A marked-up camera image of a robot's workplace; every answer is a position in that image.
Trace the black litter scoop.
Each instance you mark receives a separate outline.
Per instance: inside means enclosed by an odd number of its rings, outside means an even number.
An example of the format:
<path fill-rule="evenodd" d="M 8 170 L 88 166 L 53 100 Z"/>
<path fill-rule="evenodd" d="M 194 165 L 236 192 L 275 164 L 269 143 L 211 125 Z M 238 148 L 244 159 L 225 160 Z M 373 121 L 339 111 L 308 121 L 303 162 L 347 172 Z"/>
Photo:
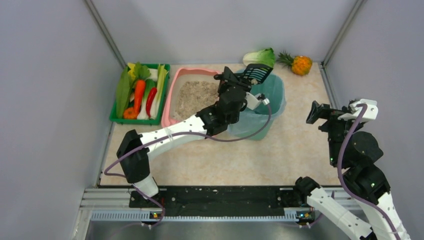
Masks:
<path fill-rule="evenodd" d="M 251 84 L 251 79 L 257 79 L 259 84 L 262 84 L 273 69 L 273 67 L 269 67 L 265 64 L 251 63 L 247 65 L 241 73 L 236 73 L 235 75 L 246 83 L 249 82 Z"/>

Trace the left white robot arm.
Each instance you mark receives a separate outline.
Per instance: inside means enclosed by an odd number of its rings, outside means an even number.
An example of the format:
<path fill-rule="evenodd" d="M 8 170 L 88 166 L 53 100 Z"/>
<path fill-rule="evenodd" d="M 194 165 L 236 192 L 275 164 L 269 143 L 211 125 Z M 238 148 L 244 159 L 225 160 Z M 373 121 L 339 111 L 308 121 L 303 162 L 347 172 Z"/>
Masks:
<path fill-rule="evenodd" d="M 233 73 L 228 67 L 213 77 L 219 81 L 218 100 L 189 118 L 159 130 L 137 133 L 128 131 L 116 156 L 127 182 L 145 199 L 159 193 L 150 170 L 150 161 L 174 147 L 196 140 L 214 137 L 239 120 L 246 99 L 256 81 L 243 73 Z"/>

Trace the green trash bin with bag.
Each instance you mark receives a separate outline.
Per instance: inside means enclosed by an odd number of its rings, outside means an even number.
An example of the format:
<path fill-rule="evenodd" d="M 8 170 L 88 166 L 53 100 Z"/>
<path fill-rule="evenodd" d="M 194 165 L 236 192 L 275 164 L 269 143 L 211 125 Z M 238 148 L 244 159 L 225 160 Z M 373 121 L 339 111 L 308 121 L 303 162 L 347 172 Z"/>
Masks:
<path fill-rule="evenodd" d="M 269 117 L 268 107 L 261 103 L 254 110 L 246 108 L 242 111 L 239 115 L 239 121 L 229 125 L 227 131 L 236 138 L 243 138 L 255 133 L 266 125 L 261 132 L 249 138 L 253 141 L 260 141 L 267 136 L 273 121 L 285 110 L 284 82 L 279 76 L 271 73 L 262 84 L 253 85 L 250 93 L 253 95 L 264 94 L 268 98 L 270 101 L 268 106 L 271 108 L 272 113 L 270 122 L 267 122 Z"/>

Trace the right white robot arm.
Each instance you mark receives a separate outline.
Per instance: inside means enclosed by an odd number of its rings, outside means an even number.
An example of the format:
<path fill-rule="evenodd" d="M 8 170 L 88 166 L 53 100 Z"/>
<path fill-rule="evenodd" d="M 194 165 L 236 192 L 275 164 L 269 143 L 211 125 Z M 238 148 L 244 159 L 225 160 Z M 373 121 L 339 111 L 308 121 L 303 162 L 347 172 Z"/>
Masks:
<path fill-rule="evenodd" d="M 319 130 L 328 135 L 329 162 L 366 220 L 338 203 L 310 177 L 298 178 L 293 189 L 303 204 L 319 211 L 352 240 L 408 240 L 410 235 L 395 208 L 390 184 L 376 166 L 384 153 L 376 138 L 362 131 L 378 112 L 377 102 L 370 99 L 352 100 L 341 109 L 314 101 L 306 119 L 307 124 L 324 120 Z"/>

